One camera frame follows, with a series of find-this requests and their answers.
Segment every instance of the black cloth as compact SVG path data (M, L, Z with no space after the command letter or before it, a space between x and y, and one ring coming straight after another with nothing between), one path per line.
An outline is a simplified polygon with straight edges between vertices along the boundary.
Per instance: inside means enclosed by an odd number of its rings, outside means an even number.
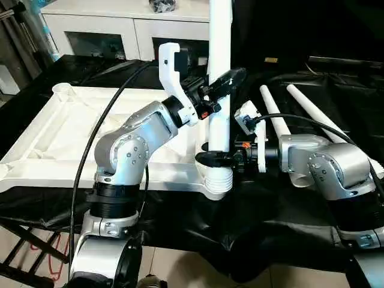
M0 119L9 123L2 133L0 155L45 105L54 84L117 87L141 65L140 61L64 56L0 109ZM277 71L251 74L232 97L232 110L251 99L266 113L259 86L267 84L281 112L307 116L286 91L288 83L296 84L372 158L384 161L383 82L376 78ZM157 69L143 72L132 87L161 88ZM324 135L305 122L288 119L287 123L292 133ZM231 125L232 140L247 140L233 120ZM275 145L270 123L268 136L269 144ZM70 200L67 188L14 187L0 194L0 218L68 230ZM88 208L85 190L80 189L76 206L79 231ZM270 167L266 175L254 171L235 175L233 191L217 202L199 193L150 191L139 222L145 245L198 251L236 281L250 280L274 262L342 271L349 255L339 246L333 225L322 196L292 187L277 167Z

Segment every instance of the white plastic base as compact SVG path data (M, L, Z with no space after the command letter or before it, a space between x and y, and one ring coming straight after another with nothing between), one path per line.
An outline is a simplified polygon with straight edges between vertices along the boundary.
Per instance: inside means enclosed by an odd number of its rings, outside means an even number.
M72 87L57 84L54 95L0 161L0 192L15 186L73 186L79 161L89 134L117 91L115 88ZM117 128L135 111L152 101L163 101L161 90L125 89L101 126L87 157L81 188L91 188L97 165L94 147L98 139ZM198 191L215 199L204 186L195 164L195 151L201 121L194 127L184 126L179 135L157 150L149 162L149 189Z

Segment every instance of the black clamp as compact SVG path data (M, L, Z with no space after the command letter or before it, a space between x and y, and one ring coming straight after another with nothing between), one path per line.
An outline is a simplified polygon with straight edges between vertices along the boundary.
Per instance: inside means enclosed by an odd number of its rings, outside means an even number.
M251 142L235 142L230 152L208 151L208 144L202 146L204 152L198 153L195 159L208 167L231 167L239 173L245 172L248 164L257 166L257 145ZM265 157L278 159L278 149L265 149Z
M191 100L199 119L203 120L221 110L217 101L233 93L245 80L246 75L244 68L236 68L223 74L211 85L208 85L208 77L190 76L181 82L181 86Z

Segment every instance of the white pole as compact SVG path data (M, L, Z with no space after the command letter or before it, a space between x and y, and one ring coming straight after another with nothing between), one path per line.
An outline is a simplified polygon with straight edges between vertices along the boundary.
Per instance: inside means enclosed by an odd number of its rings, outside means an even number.
M280 113L275 100L273 99L267 86L263 85L260 87L260 92L262 93L263 100L266 106L266 109L269 114ZM272 124L275 128L277 137L280 138L281 135L290 135L289 128L283 118L272 118Z
M331 128L346 135L342 129L340 129L328 116L324 114L311 100L307 98L295 85L290 84L287 86L288 92L292 97L300 104L301 107L312 117L312 119L321 122ZM342 138L336 136L334 133L329 132L325 129L323 131L328 135L329 138L335 143L345 143ZM384 168L375 159L369 158L371 164L380 179L384 178Z
M262 85L260 87L260 92L262 94L266 109L269 114L280 113L279 108L276 105L275 100L272 97L268 87L266 85ZM276 135L280 138L281 135L290 135L291 132L283 118L272 118L272 124L274 126ZM293 186L304 188L312 185L313 179L312 177L308 177L307 175L299 174L299 173L289 173L289 178Z
M209 83L230 70L232 0L209 0ZM219 100L221 111L209 117L209 150L229 151L230 96ZM232 188L231 168L207 168L205 185L213 200Z

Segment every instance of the robotic arm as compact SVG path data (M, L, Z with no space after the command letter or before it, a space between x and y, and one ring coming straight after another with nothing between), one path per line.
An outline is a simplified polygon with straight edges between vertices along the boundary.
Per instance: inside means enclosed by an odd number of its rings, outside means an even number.
M217 101L245 79L245 70L230 70L215 83L188 77L187 51L178 44L160 47L160 80L171 95L132 114L118 130L103 136L96 145L97 172L94 189L87 196L85 213L68 287L94 283L104 287L136 287L141 246L135 224L139 213L139 187L151 155L178 135L183 125L221 109Z

